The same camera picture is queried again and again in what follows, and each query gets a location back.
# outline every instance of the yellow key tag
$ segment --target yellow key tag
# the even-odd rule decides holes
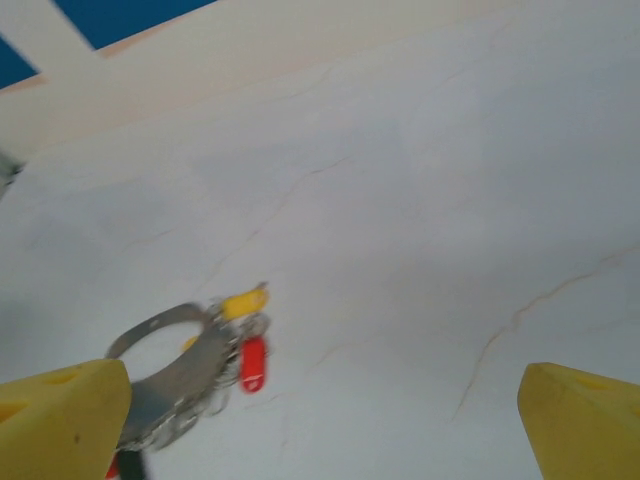
[[[222,301],[222,317],[227,320],[235,320],[252,313],[259,312],[269,301],[269,292],[266,284],[261,283],[253,290],[226,298]]]

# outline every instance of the blue wall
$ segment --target blue wall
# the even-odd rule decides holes
[[[215,0],[54,0],[95,49]]]
[[[0,36],[0,88],[26,80],[38,72]]]

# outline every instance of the white wall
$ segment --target white wall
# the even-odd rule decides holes
[[[33,152],[515,1],[220,0],[105,58],[48,0],[2,0],[0,32],[46,83],[0,93],[0,147]]]

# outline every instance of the red plastic tag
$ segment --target red plastic tag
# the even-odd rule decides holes
[[[240,380],[246,393],[262,389],[267,374],[267,344],[262,337],[253,337],[242,344]]]
[[[107,472],[107,475],[105,476],[105,478],[106,479],[116,478],[118,474],[119,474],[118,462],[116,462],[116,457],[113,457],[113,460],[111,461],[111,466],[109,467],[109,471]]]

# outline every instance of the white marble floor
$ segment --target white marble floor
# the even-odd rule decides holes
[[[639,13],[525,2],[42,152],[0,202],[0,381],[268,280],[267,386],[154,478],[539,478],[526,364],[640,382]]]

